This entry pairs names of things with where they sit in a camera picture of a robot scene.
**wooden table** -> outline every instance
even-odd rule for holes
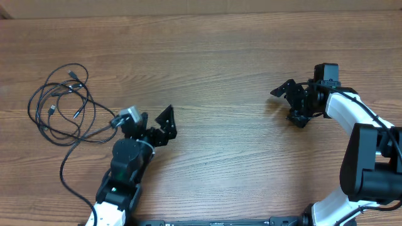
[[[47,142],[26,113],[47,75],[69,62],[88,68],[94,99],[116,112],[135,104],[152,120],[175,107],[178,136],[146,172],[139,218],[298,215],[325,198],[339,185],[349,138],[330,119],[296,128],[285,120],[286,100],[269,95],[289,78],[312,78],[316,64],[338,63],[344,86],[402,125],[401,11],[2,20],[1,225],[76,225],[89,216],[58,179],[67,148]],[[52,81],[66,79],[62,71]],[[72,116],[78,106],[71,98],[63,110]],[[100,112],[94,128],[110,119]],[[120,138],[81,144],[67,183],[94,202]],[[358,218],[401,220],[400,210]]]

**cardboard wall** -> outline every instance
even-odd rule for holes
[[[0,0],[9,17],[398,10],[402,0]]]

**tangled wires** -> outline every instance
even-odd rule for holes
[[[72,77],[71,80],[66,80],[64,82],[61,83],[56,83],[56,82],[50,82],[48,83],[50,77],[52,75],[55,74],[55,72],[59,71],[62,68],[65,67],[69,67],[72,65],[76,65],[76,66],[80,66],[81,68],[83,68],[85,70],[86,73],[86,78],[85,80],[82,82],[78,76],[71,70],[67,71],[68,74],[70,75],[70,77]],[[115,114],[109,110],[107,107],[97,103],[94,101],[94,99],[92,98],[92,95],[90,94],[86,83],[88,81],[88,77],[89,77],[89,73],[88,70],[81,64],[79,63],[68,63],[65,65],[62,65],[58,68],[56,68],[54,71],[52,71],[49,76],[47,77],[47,79],[45,80],[45,84],[42,85],[41,87],[38,88],[38,90],[36,90],[33,95],[31,96],[29,102],[28,102],[28,116],[30,117],[30,119],[36,124],[36,126],[38,127],[39,132],[41,133],[41,135],[48,140],[49,142],[51,142],[52,144],[55,144],[57,146],[71,146],[70,149],[68,150],[67,154],[65,155],[62,164],[60,165],[60,181],[62,182],[63,186],[72,194],[74,194],[75,196],[79,197],[81,200],[83,200],[86,204],[89,205],[89,207],[91,208],[91,210],[94,213],[94,225],[97,225],[97,215],[96,215],[96,211],[94,206],[91,204],[91,202],[86,199],[85,197],[83,197],[82,195],[80,195],[79,193],[77,193],[76,191],[74,191],[73,189],[71,189],[71,187],[69,187],[63,177],[63,168],[65,165],[65,162],[67,161],[68,157],[70,156],[70,154],[72,153],[72,151],[83,141],[83,142],[89,142],[89,143],[106,143],[108,141],[110,141],[117,132],[117,128],[114,130],[114,132],[112,133],[111,136],[109,136],[106,139],[100,140],[100,141],[95,141],[95,140],[90,140],[88,139],[89,137],[98,134],[100,132],[106,131],[108,129],[111,128],[110,125],[103,127],[101,129],[98,129],[94,132],[89,132],[90,129],[92,128],[92,126],[94,125],[95,122],[95,118],[96,118],[96,106],[101,107],[102,109],[105,109],[106,111],[108,111],[112,117],[115,117]],[[79,90],[81,89],[85,89],[85,95],[82,95]],[[35,116],[33,117],[31,115],[31,103],[33,101],[33,99],[38,96],[38,101],[36,103],[35,106]],[[70,94],[75,94],[78,95],[81,100],[82,100],[82,105],[81,107],[76,111],[76,113],[73,116],[73,119],[77,118],[79,115],[81,115],[81,120],[79,120],[79,123],[74,122],[73,120],[68,119],[67,117],[65,117],[60,108],[59,108],[59,101],[62,97],[66,96],[66,95],[70,95]],[[46,101],[49,100],[50,98],[57,98],[56,100],[56,104],[52,105],[49,110],[48,110],[48,116],[47,116],[47,120],[43,120],[41,118],[41,113],[42,113],[42,108],[45,105]],[[91,123],[89,124],[89,126],[87,126],[87,128],[85,130],[82,130],[81,127],[83,126],[84,123],[84,117],[85,117],[85,108],[88,104],[88,102],[90,102],[94,108],[94,113],[93,113],[93,118],[91,120]],[[62,118],[64,118],[67,122],[69,122],[70,124],[72,124],[75,127],[74,132],[63,132],[61,130],[58,129],[54,129],[51,125],[50,125],[50,117],[54,114],[54,112],[57,110],[57,112],[61,115]]]

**cable connector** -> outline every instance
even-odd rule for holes
[[[121,116],[116,116],[115,118],[113,118],[110,121],[110,124],[113,129],[115,129],[116,127],[120,126],[123,123],[124,123],[124,119]]]
[[[78,80],[78,76],[71,70],[68,70],[67,73],[74,79]]]
[[[74,114],[73,119],[75,119],[76,117],[78,117],[81,113],[83,108],[78,109],[78,111]]]
[[[74,88],[81,88],[81,87],[82,87],[82,84],[81,84],[81,83],[73,84],[73,85],[69,85],[68,87],[70,88],[69,92],[73,92],[72,89],[74,89]]]
[[[53,115],[55,113],[55,110],[56,110],[56,106],[52,105],[48,110],[49,116]]]

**black cable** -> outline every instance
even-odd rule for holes
[[[348,98],[352,102],[354,102],[357,105],[359,105],[364,111],[366,111],[369,114],[369,116],[373,119],[374,122],[377,122],[377,124],[379,124],[387,132],[388,136],[390,137],[390,139],[391,139],[391,141],[393,143],[393,146],[395,147],[396,152],[398,153],[398,156],[399,156],[400,160],[402,161],[402,152],[401,152],[401,149],[399,148],[399,144],[396,141],[395,137],[392,135],[392,133],[389,130],[389,128],[387,126],[385,126],[385,124],[383,122],[381,122],[381,120],[379,120],[378,116],[375,115],[373,113],[373,111],[371,111],[365,104],[363,104],[362,102],[358,101],[355,97],[351,97],[350,95],[347,95],[344,92],[342,92],[340,90],[337,90],[336,88],[333,88],[333,87],[328,86],[328,85],[322,85],[322,84],[319,84],[319,83],[311,83],[311,82],[302,82],[302,83],[297,83],[296,85],[311,85],[311,86],[315,85],[315,86],[318,86],[318,87],[323,87],[323,88],[326,88],[327,90],[339,93],[340,95],[343,95],[344,97]],[[393,210],[397,210],[401,206],[402,206],[402,201],[400,201],[399,203],[397,203],[396,205],[394,205],[392,207],[367,207],[367,206],[359,207],[359,208],[353,210],[352,212],[350,212],[348,215],[342,217],[338,222],[336,222],[336,224],[334,226],[339,226],[345,220],[353,217],[358,212],[363,212],[364,210],[393,211]]]
[[[66,80],[64,82],[60,82],[60,83],[56,83],[56,82],[52,82],[52,83],[48,83],[50,77],[57,71],[59,71],[62,68],[65,68],[67,66],[71,66],[71,65],[76,65],[76,66],[80,66],[85,70],[86,73],[86,78],[85,80],[82,82],[79,80],[78,76],[76,76],[76,74],[74,74],[72,71],[68,71],[68,74],[70,75],[70,77],[72,77],[72,80]],[[81,64],[79,63],[68,63],[65,65],[62,65],[58,68],[56,68],[54,71],[52,71],[49,76],[46,78],[44,85],[42,85],[41,87],[38,88],[38,90],[36,90],[33,95],[31,96],[31,98],[28,101],[28,116],[30,117],[30,119],[36,124],[36,126],[38,127],[39,132],[41,133],[41,135],[48,140],[49,142],[51,142],[52,144],[55,144],[57,146],[71,146],[71,148],[68,150],[67,154],[65,155],[61,165],[60,165],[60,181],[62,182],[62,185],[73,195],[77,196],[78,198],[80,198],[81,200],[83,200],[86,204],[88,204],[88,206],[91,208],[92,212],[94,213],[94,226],[97,225],[97,214],[96,214],[96,210],[94,208],[94,206],[91,204],[91,202],[86,199],[85,197],[83,197],[82,195],[80,195],[78,192],[74,191],[71,187],[69,187],[67,185],[67,183],[64,180],[63,177],[63,169],[64,169],[64,165],[68,159],[68,157],[71,155],[72,151],[82,142],[89,142],[89,143],[106,143],[108,141],[110,141],[117,133],[117,128],[115,128],[114,132],[112,133],[112,135],[110,135],[108,138],[100,140],[100,141],[94,141],[94,140],[89,140],[87,138],[98,134],[100,132],[104,132],[108,129],[111,128],[111,125],[109,124],[106,127],[103,127],[102,129],[98,129],[94,132],[89,133],[91,127],[93,126],[94,122],[95,122],[95,118],[96,118],[96,106],[99,106],[103,109],[105,109],[106,111],[108,111],[113,117],[115,117],[116,115],[107,107],[97,103],[94,101],[94,99],[92,98],[92,95],[90,94],[86,83],[88,81],[88,77],[89,77],[89,73],[88,70]],[[80,89],[85,89],[85,95],[82,95],[79,93]],[[33,117],[31,115],[31,103],[33,101],[33,99],[36,97],[36,95],[39,94],[39,99],[36,103],[36,109],[35,109],[35,117]],[[75,94],[78,95],[81,100],[82,100],[82,105],[81,107],[78,109],[78,111],[74,114],[74,119],[82,112],[81,114],[81,120],[79,123],[74,122],[73,120],[70,120],[68,118],[66,118],[59,107],[59,101],[62,97],[69,95],[69,94]],[[45,123],[42,118],[41,118],[41,112],[42,112],[42,108],[45,105],[45,102],[48,101],[49,99],[51,99],[52,97],[56,97],[57,101],[56,104],[53,105],[49,111],[48,111],[48,117],[47,117],[47,123]],[[92,106],[94,108],[94,115],[93,118],[91,120],[90,125],[86,128],[86,130],[84,130],[84,132],[82,132],[83,130],[81,130],[83,121],[84,121],[84,117],[85,117],[85,107],[87,106],[87,103],[90,102],[92,103]],[[57,109],[57,112],[69,123],[73,124],[76,127],[76,130],[74,132],[71,133],[67,133],[67,132],[63,132],[61,130],[52,128],[52,126],[50,126],[50,117],[53,115],[53,113],[55,112],[55,109]],[[61,140],[66,140],[70,138],[71,140],[66,142],[66,143],[61,143]]]
[[[318,114],[313,115],[312,117],[318,117],[318,116],[322,116],[322,115],[323,115],[323,113],[318,113]]]
[[[337,221],[334,224],[334,226],[341,225],[344,221],[353,217],[355,214],[357,214],[359,212],[363,213],[364,210],[377,210],[377,211],[387,212],[387,211],[397,210],[401,206],[402,206],[402,201],[398,202],[395,206],[392,206],[392,207],[359,207],[359,208],[353,210],[352,212],[350,212],[348,215],[342,217],[339,221]]]
[[[109,177],[109,174],[111,173],[111,171],[112,171],[112,168],[109,168],[106,172],[105,172],[105,174],[103,175],[103,178],[102,178],[102,184],[106,181],[106,179]]]

